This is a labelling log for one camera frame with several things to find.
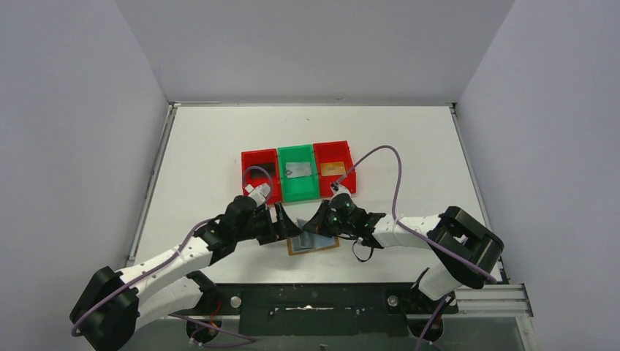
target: green bin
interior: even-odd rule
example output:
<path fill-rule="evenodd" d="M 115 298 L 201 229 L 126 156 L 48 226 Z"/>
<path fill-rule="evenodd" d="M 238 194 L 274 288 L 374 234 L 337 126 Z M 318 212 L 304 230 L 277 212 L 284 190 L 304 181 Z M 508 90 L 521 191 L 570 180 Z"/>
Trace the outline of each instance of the green bin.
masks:
<path fill-rule="evenodd" d="M 280 163 L 280 178 L 282 183 L 282 196 L 285 202 L 313 200 L 320 197 L 319 176 L 317 173 L 317 163 L 314 161 L 314 149 L 312 145 L 290 146 L 278 148 L 278 159 Z M 309 172 L 295 173 L 296 170 L 303 170 L 309 164 Z"/>

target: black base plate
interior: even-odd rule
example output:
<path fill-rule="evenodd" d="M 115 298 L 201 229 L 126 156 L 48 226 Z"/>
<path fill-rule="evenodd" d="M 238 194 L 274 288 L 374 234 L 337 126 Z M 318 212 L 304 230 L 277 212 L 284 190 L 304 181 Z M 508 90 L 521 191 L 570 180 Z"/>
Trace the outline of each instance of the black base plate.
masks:
<path fill-rule="evenodd" d="M 430 314 L 436 307 L 434 301 L 388 306 L 390 295 L 401 296 L 405 302 L 412 285 L 218 284 L 219 315 L 240 315 L 239 332 L 252 336 L 408 336 L 406 314 Z M 237 309 L 230 305 L 233 296 L 241 298 Z M 184 314 L 209 315 L 212 306 L 198 306 Z M 457 306 L 447 306 L 443 313 L 457 311 Z"/>

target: sticker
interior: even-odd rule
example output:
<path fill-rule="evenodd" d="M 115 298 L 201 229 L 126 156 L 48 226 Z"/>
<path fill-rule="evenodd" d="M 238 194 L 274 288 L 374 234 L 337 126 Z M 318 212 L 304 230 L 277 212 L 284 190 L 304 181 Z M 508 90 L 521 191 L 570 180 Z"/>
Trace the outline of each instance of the sticker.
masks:
<path fill-rule="evenodd" d="M 327 162 L 321 164 L 321 175 L 328 176 L 341 176 L 347 172 L 344 167 L 344 162 Z"/>
<path fill-rule="evenodd" d="M 287 162 L 284 166 L 287 178 L 299 178 L 312 176 L 310 162 Z"/>

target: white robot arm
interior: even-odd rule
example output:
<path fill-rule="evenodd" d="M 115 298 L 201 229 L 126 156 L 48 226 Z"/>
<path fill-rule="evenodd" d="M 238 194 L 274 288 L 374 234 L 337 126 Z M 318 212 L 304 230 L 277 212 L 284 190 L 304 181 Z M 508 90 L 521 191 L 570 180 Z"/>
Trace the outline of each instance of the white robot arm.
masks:
<path fill-rule="evenodd" d="M 272 222 L 269 208 L 263 205 L 268 190 L 263 184 L 249 196 L 237 196 L 224 214 L 197 224 L 181 245 L 144 263 L 116 272 L 109 267 L 97 271 L 69 316 L 73 335 L 85 336 L 97 351 L 118 350 L 149 322 L 214 301 L 216 285 L 200 269 L 233 253 L 239 241 L 257 239 L 263 245 L 302 233 L 281 203 L 274 206 L 276 222 Z M 488 274 L 504 248 L 501 240 L 460 208 L 393 219 L 358 208 L 343 186 L 331 200 L 322 201 L 303 230 L 348 235 L 372 249 L 433 249 L 442 263 L 427 270 L 412 287 L 430 301 L 461 285 L 481 288 L 485 276 L 480 272 Z"/>

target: white connector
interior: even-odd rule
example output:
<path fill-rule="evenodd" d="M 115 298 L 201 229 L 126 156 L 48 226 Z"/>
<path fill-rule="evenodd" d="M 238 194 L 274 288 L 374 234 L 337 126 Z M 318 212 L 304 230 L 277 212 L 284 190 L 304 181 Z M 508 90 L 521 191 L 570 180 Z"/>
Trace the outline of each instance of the white connector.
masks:
<path fill-rule="evenodd" d="M 267 196 L 271 191 L 271 187 L 267 183 L 260 184 L 255 188 L 248 184 L 246 186 L 246 191 L 248 192 L 248 197 L 256 201 L 257 205 L 262 205 L 263 203 L 265 203 Z"/>

